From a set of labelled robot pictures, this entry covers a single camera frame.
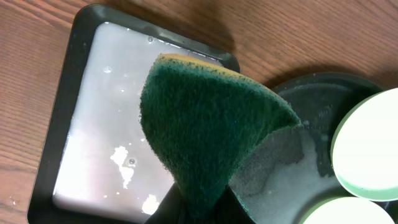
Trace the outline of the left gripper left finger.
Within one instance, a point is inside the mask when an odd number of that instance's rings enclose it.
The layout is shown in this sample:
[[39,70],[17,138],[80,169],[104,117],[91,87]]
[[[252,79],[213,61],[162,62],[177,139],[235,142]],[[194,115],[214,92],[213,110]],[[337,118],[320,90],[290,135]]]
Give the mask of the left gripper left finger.
[[185,224],[186,219],[185,201],[178,185],[173,184],[158,209],[145,224]]

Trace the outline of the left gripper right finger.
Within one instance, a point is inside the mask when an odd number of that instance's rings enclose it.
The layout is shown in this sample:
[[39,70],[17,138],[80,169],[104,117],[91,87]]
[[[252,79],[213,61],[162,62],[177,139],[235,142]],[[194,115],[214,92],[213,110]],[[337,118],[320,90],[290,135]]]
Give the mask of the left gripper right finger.
[[214,219],[216,224],[254,224],[229,186],[216,203]]

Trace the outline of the green yellow sponge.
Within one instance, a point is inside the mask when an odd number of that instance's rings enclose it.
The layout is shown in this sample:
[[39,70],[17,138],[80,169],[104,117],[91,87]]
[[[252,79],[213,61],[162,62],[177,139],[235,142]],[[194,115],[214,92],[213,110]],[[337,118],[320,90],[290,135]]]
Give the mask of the green yellow sponge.
[[213,210],[242,160],[268,135],[301,123],[259,82],[179,54],[156,58],[140,111],[147,142],[195,218]]

